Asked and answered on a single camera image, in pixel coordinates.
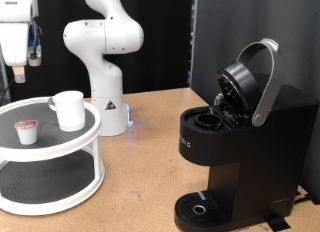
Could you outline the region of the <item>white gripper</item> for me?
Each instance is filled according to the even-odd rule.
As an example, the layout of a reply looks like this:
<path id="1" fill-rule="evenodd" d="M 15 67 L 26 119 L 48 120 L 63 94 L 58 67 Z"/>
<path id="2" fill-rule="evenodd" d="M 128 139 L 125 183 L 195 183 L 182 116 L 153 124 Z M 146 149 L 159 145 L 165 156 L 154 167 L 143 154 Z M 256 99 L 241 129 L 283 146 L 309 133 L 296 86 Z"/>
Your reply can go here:
<path id="1" fill-rule="evenodd" d="M 16 83 L 25 82 L 28 51 L 28 23 L 0 23 L 0 45 L 5 63 L 13 67 Z"/>

